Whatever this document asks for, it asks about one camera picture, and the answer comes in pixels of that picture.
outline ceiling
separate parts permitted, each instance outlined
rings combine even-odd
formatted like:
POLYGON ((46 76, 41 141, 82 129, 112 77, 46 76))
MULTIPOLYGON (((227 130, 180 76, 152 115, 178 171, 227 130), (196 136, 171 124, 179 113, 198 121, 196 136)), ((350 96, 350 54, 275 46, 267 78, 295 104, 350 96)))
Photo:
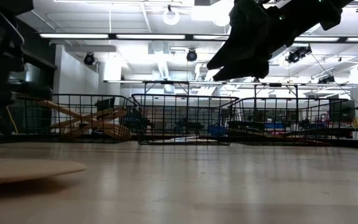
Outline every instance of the ceiling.
MULTIPOLYGON (((220 4, 230 6, 232 1, 221 0, 220 4)), ((172 4, 172 8, 177 10, 180 15, 180 19, 175 25, 168 25, 163 21, 163 13, 167 10, 164 2, 160 5, 148 5, 134 2, 129 4, 83 4, 34 0, 35 9, 20 15, 19 18, 39 32, 227 34, 229 26, 217 26, 212 20, 215 17, 222 17, 219 15, 227 14, 230 7, 220 7, 218 11, 213 11, 213 17, 209 13, 205 15, 205 18, 201 18, 208 21, 195 21, 192 19, 192 12, 194 12, 193 15, 200 17, 202 12, 195 13, 195 10, 205 9, 205 7, 194 7, 194 0, 185 0, 180 6, 177 5, 172 4)), ((357 6, 345 8, 342 22, 337 27, 328 31, 318 27, 311 35, 358 35, 357 8, 357 6)), ((125 74, 150 74, 152 70, 157 69, 158 59, 154 55, 148 54, 149 41, 73 40, 62 43, 80 46, 116 46, 127 64, 123 70, 125 74)), ((220 42, 168 42, 169 46, 196 49, 198 60, 201 62, 209 60, 218 51, 221 44, 220 42)), ((272 62, 268 78, 311 77, 321 73, 324 69, 333 67, 340 68, 341 74, 347 74, 347 69, 355 65, 355 63, 347 61, 358 58, 358 44, 311 44, 311 48, 321 65, 316 63, 316 59, 313 57, 308 57, 287 69, 280 63, 283 57, 278 57, 276 61, 272 62)), ((81 56, 84 52, 76 52, 76 54, 81 56)), ((97 56, 103 59, 106 54, 99 53, 97 56)), ((194 71, 196 63, 187 62, 185 57, 185 52, 167 56, 168 68, 170 70, 194 71)))

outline wire basket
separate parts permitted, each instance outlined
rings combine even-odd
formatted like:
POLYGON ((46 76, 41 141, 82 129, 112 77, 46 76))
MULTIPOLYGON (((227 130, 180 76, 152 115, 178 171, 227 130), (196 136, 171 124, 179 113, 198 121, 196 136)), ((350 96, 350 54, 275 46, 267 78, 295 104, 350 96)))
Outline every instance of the wire basket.
POLYGON ((327 98, 245 98, 232 106, 232 141, 250 145, 321 146, 358 132, 353 101, 327 98))
POLYGON ((230 145, 227 122, 236 97, 132 95, 139 144, 230 145))
POLYGON ((135 104, 118 95, 56 94, 53 101, 24 100, 21 135, 33 141, 108 142, 130 140, 135 104))

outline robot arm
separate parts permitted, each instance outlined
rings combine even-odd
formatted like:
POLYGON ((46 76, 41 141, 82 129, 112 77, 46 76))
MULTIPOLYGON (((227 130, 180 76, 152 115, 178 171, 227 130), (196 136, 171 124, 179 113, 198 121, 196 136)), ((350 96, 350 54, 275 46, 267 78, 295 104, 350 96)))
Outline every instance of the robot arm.
POLYGON ((213 77, 215 81, 265 78, 273 52, 291 46, 296 37, 316 24, 324 30, 338 25, 342 8, 352 1, 292 0, 281 8, 265 9, 266 0, 235 0, 229 14, 230 36, 207 67, 223 67, 213 77))

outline wooden floor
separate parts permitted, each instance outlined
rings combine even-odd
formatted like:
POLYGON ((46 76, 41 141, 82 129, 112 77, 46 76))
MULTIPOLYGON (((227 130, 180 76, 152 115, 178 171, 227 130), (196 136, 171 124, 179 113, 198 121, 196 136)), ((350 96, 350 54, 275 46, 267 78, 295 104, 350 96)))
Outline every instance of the wooden floor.
POLYGON ((0 223, 358 223, 358 149, 5 144, 80 173, 0 185, 0 223))

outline wooden board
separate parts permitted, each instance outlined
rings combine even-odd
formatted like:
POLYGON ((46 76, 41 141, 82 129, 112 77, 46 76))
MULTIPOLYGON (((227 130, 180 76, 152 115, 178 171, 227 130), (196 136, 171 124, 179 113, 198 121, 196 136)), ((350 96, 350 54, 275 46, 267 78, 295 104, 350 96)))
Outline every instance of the wooden board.
POLYGON ((0 158, 0 184, 70 174, 85 168, 70 161, 0 158))

